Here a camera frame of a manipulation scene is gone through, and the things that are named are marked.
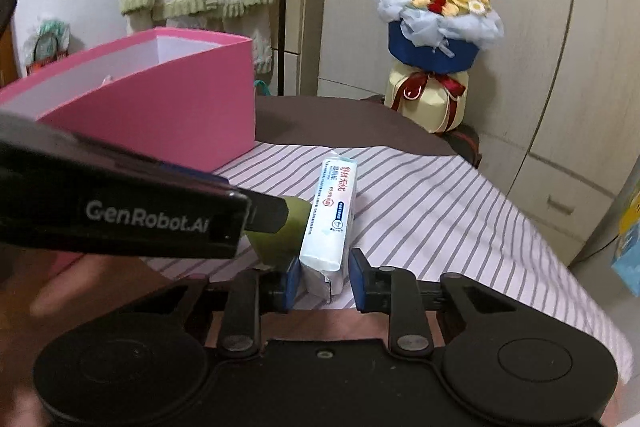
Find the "green makeup sponge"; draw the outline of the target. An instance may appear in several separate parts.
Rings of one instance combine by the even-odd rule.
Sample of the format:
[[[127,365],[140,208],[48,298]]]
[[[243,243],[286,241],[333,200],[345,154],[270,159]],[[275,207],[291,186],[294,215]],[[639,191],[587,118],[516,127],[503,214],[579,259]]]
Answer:
[[[247,231],[246,236],[257,258],[268,267],[286,268],[299,256],[311,205],[305,199],[284,196],[288,219],[276,233]]]

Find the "pink cardboard box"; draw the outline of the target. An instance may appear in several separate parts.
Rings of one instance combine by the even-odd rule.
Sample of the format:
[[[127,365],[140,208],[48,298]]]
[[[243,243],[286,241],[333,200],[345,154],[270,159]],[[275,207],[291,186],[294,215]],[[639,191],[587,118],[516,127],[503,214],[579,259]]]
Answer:
[[[196,30],[143,31],[3,88],[2,114],[230,185],[217,170],[255,140],[250,42]]]

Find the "colourful paper gift bag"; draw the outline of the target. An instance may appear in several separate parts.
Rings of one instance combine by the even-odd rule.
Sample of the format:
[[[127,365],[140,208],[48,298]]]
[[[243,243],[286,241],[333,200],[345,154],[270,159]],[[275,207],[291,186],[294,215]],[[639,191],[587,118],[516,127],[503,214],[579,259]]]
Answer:
[[[618,222],[617,245],[612,269],[634,297],[640,296],[640,193],[634,188]]]

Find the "cream ribbon gift box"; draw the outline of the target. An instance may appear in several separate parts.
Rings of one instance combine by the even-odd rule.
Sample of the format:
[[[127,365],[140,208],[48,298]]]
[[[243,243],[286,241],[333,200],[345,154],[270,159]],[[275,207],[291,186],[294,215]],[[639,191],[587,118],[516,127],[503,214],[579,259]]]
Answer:
[[[462,123],[469,74],[436,74],[395,61],[384,104],[430,133],[454,130]]]

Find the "crochet flower bouquet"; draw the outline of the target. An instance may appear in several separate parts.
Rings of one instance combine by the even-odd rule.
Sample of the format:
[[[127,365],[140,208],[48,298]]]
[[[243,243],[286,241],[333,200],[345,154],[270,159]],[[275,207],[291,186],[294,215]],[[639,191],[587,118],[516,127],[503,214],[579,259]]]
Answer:
[[[469,70],[504,27],[490,0],[373,0],[398,62],[436,74]]]

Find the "beige wardrobe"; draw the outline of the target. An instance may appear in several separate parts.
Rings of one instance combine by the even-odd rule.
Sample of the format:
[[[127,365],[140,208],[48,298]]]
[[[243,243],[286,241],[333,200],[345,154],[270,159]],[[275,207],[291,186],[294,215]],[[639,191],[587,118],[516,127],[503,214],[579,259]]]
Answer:
[[[480,134],[486,176],[586,257],[639,154],[637,0],[322,0],[303,94],[382,94]]]

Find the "black clothes rack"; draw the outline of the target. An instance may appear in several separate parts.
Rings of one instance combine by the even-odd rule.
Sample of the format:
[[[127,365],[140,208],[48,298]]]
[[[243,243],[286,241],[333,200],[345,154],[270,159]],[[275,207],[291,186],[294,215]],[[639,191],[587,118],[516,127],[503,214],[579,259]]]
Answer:
[[[278,75],[277,94],[284,95],[285,85],[285,35],[286,33],[286,0],[279,0],[279,20],[278,20]]]

